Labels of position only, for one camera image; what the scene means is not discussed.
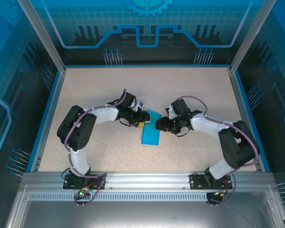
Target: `yellow object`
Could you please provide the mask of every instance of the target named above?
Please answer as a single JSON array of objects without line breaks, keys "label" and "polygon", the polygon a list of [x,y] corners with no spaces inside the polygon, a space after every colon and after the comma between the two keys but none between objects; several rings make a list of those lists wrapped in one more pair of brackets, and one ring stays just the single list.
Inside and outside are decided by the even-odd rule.
[{"label": "yellow object", "polygon": [[148,120],[148,121],[145,121],[145,122],[140,122],[138,123],[138,127],[144,127],[146,123],[150,123],[151,121]]}]

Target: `beige work surface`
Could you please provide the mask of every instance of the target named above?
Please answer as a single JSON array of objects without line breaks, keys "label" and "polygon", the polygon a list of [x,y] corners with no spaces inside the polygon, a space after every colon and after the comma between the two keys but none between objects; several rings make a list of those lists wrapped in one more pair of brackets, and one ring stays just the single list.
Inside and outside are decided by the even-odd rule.
[{"label": "beige work surface", "polygon": [[[235,122],[238,106],[226,68],[85,68],[68,69],[39,171],[69,167],[67,151],[56,135],[73,105],[90,108],[122,95],[123,89],[143,102],[144,110],[166,116],[165,108],[182,95],[193,95],[208,105],[208,116]],[[204,111],[186,98],[191,110]],[[118,121],[97,125],[86,146],[92,171],[203,171],[222,158],[219,140],[202,132],[185,137],[160,132],[159,146],[141,144],[142,128]],[[244,170],[255,170],[254,166]]]}]

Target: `gear icon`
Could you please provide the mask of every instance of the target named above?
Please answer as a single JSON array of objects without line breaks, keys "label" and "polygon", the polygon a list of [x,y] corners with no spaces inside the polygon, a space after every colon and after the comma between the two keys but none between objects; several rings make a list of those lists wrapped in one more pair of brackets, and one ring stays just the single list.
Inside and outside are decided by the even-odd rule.
[{"label": "gear icon", "polygon": [[172,0],[124,0],[128,6],[128,10],[133,10],[133,13],[138,13],[139,16],[145,15],[148,17],[150,14],[156,16],[157,13],[162,13],[163,9],[168,8],[168,4]]},{"label": "gear icon", "polygon": [[17,0],[0,0],[0,13],[9,24],[12,24],[19,14]]}]

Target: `robotic arm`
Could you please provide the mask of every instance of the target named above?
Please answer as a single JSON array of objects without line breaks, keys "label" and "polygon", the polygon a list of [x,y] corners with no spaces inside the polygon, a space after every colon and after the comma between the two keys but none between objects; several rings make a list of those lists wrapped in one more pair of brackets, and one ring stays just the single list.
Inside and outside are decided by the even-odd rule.
[{"label": "robotic arm", "polygon": [[253,135],[243,121],[222,122],[205,116],[201,111],[192,112],[183,99],[176,100],[169,105],[166,112],[168,116],[156,122],[156,129],[177,135],[182,128],[186,127],[188,131],[201,131],[220,140],[223,158],[205,170],[204,179],[209,187],[216,182],[221,183],[221,178],[239,169],[256,156],[248,140],[230,126],[237,127],[248,136],[255,145],[257,153],[260,154]]},{"label": "robotic arm", "polygon": [[[127,120],[129,126],[135,127],[142,127],[146,122],[150,122],[150,115],[142,110],[143,103],[137,101],[134,95],[128,92],[124,93],[126,94],[123,94],[120,99],[116,99],[101,108],[95,108],[90,111],[72,131],[67,144],[71,149],[70,153],[74,168],[70,167],[70,171],[73,175],[80,177],[74,169],[83,175],[90,174],[90,167],[86,160],[85,146],[89,142],[95,125],[106,121],[120,120],[121,118]],[[57,136],[62,143],[65,142],[71,128],[80,115],[87,110],[88,109],[81,108],[77,105],[70,109],[57,131]]]}]

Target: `black mounting bracket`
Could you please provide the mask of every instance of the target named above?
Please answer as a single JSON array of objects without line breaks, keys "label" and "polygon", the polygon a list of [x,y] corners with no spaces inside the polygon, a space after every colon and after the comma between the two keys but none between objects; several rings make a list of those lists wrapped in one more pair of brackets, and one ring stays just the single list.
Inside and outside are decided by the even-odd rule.
[{"label": "black mounting bracket", "polygon": [[194,173],[192,175],[189,175],[189,183],[191,190],[225,190],[226,185],[223,183],[223,181],[226,181],[228,183],[228,189],[232,189],[230,176],[224,176],[221,179],[216,180],[211,184],[211,186],[209,186],[207,181],[205,180],[204,174]]},{"label": "black mounting bracket", "polygon": [[[75,189],[80,190],[89,185],[90,190],[98,189],[99,185],[102,183],[103,177],[98,178],[81,178],[83,181],[78,181],[76,177],[72,174],[67,174],[63,183],[63,189]],[[105,189],[105,183],[100,188],[101,190]]]}]

